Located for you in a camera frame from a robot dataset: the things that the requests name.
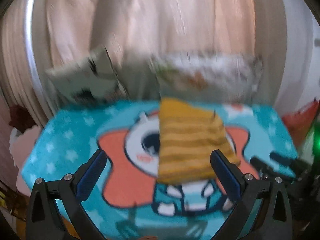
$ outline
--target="silver bolt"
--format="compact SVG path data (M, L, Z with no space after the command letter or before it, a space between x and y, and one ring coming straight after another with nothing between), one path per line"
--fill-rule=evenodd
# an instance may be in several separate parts
M276 177L276 182L277 183L282 183L282 179L280 177Z
M36 179L36 184L40 184L42 182L42 178Z
M253 175L250 173L247 173L244 177L246 180L253 180Z
M64 176L65 180L71 180L72 179L72 174L67 174Z

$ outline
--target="folded yellow cloth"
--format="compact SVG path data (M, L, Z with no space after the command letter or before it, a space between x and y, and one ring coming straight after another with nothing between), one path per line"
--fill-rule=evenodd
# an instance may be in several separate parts
M159 122L159 183L178 185L215 178L210 155L218 149L231 163L240 163L215 112L165 98L160 105Z

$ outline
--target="blue gripper pad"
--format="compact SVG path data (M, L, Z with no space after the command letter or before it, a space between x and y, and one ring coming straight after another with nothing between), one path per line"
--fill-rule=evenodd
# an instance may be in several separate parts
M233 203L238 202L241 199L241 185L228 167L231 163L218 150L211 153L210 162L229 199Z
M91 164L77 184L76 199L80 202L88 199L107 164L107 155L104 151L96 152L91 158L95 159L87 162Z

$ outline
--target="striped fabric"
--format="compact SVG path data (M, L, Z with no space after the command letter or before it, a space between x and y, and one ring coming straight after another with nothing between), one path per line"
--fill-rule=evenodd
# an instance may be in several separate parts
M215 112L166 98L161 102L159 122L159 183L179 185L215 178L210 154L217 149L231 163L240 163L228 142L223 122Z

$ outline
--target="pink curtain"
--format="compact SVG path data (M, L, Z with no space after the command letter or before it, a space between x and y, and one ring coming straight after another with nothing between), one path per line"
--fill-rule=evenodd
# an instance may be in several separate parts
M13 160L9 151L9 139L12 127L9 108L0 94L0 179L13 190L16 190L18 168L13 166Z

